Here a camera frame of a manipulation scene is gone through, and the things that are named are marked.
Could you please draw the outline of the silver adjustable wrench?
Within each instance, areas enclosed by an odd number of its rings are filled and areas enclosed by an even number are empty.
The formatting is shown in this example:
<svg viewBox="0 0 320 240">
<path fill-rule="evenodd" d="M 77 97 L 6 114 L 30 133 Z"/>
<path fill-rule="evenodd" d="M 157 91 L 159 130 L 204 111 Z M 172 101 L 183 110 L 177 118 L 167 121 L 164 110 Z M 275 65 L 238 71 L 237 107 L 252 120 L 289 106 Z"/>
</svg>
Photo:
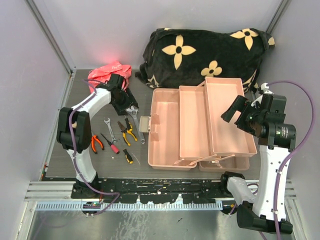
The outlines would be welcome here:
<svg viewBox="0 0 320 240">
<path fill-rule="evenodd" d="M 135 108 L 133 105 L 126 109 L 126 112 L 132 117 L 135 127 L 137 129 L 138 137 L 141 142 L 141 144 L 145 144 L 146 140 L 144 137 L 144 134 L 140 131 L 140 122 L 138 120 L 138 108 Z"/>
</svg>

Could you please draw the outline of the yellow handled pliers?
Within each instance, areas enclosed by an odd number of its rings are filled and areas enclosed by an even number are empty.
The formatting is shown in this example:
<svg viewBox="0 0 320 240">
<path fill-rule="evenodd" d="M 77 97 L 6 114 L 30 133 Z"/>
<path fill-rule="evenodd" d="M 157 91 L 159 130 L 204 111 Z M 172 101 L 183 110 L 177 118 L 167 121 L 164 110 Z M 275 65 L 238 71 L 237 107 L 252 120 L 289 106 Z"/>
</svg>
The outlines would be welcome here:
<svg viewBox="0 0 320 240">
<path fill-rule="evenodd" d="M 128 141 L 127 135 L 130 135 L 135 142 L 138 141 L 136 135 L 133 133 L 133 126 L 130 123 L 129 119 L 126 117 L 125 118 L 125 123 L 126 125 L 123 125 L 120 121 L 117 122 L 121 132 L 122 132 L 122 137 L 124 142 L 130 147 L 131 143 Z"/>
</svg>

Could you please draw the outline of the grey tool box latch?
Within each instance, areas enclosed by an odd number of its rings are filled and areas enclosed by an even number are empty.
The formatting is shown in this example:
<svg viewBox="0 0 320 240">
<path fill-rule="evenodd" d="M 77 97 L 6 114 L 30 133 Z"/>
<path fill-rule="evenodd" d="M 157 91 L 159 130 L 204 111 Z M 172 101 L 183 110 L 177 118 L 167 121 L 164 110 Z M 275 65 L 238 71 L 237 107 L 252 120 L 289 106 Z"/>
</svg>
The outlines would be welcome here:
<svg viewBox="0 0 320 240">
<path fill-rule="evenodd" d="M 139 120 L 139 131 L 149 133 L 151 129 L 151 116 L 141 116 Z"/>
</svg>

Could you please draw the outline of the silver combination spanner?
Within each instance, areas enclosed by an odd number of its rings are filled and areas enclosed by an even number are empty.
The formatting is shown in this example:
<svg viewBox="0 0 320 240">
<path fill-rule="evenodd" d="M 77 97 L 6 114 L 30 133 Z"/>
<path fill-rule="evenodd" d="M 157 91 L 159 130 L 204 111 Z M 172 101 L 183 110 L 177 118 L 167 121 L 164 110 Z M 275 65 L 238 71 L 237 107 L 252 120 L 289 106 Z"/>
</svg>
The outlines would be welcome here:
<svg viewBox="0 0 320 240">
<path fill-rule="evenodd" d="M 107 125 L 108 127 L 108 130 L 109 130 L 109 133 L 110 133 L 110 136 L 111 136 L 111 142 L 113 144 L 116 144 L 118 141 L 117 139 L 115 138 L 115 135 L 114 135 L 114 132 L 113 132 L 113 129 L 112 129 L 112 126 L 111 126 L 111 119 L 110 118 L 107 118 L 104 120 L 104 123 Z"/>
</svg>

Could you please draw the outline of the pink plastic tool box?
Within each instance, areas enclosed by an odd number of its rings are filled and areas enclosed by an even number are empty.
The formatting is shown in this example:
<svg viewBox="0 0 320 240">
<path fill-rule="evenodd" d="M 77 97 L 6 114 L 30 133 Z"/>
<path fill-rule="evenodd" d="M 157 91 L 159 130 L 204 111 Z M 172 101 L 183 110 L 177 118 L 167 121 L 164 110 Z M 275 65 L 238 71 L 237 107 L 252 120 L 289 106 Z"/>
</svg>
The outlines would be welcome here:
<svg viewBox="0 0 320 240">
<path fill-rule="evenodd" d="M 207 77 L 199 86 L 153 91 L 148 164 L 157 170 L 246 171 L 254 138 L 221 118 L 244 95 L 239 78 Z"/>
</svg>

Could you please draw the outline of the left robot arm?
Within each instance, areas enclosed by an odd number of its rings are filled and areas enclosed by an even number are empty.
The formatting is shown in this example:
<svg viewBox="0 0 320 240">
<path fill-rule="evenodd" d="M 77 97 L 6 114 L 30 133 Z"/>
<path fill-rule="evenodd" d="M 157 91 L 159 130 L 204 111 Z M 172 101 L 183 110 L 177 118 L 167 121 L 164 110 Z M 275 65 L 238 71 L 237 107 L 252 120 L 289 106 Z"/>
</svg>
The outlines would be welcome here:
<svg viewBox="0 0 320 240">
<path fill-rule="evenodd" d="M 90 156 L 92 140 L 91 119 L 106 105 L 112 105 L 119 116 L 126 115 L 126 110 L 138 103 L 129 88 L 127 81 L 119 74 L 111 74 L 106 83 L 93 86 L 88 79 L 85 82 L 93 92 L 73 107 L 63 107 L 59 111 L 56 139 L 69 154 L 76 171 L 75 186 L 79 187 L 88 198 L 95 198 L 100 191 L 97 171 Z"/>
</svg>

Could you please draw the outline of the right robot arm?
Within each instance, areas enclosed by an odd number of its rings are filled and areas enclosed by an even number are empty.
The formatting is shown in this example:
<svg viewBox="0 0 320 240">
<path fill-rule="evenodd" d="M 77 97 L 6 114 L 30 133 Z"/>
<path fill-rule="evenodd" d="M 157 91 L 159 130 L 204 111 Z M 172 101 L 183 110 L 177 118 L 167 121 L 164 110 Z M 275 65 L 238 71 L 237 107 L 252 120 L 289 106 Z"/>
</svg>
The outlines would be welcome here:
<svg viewBox="0 0 320 240">
<path fill-rule="evenodd" d="M 237 225 L 242 229 L 290 235 L 293 225 L 287 220 L 284 206 L 290 154 L 296 148 L 297 130 L 285 123 L 285 96 L 264 93 L 255 101 L 238 95 L 221 115 L 230 122 L 236 112 L 240 115 L 238 129 L 257 137 L 260 152 L 258 190 L 253 194 L 241 173 L 222 174 L 219 191 L 233 196 L 237 204 Z"/>
</svg>

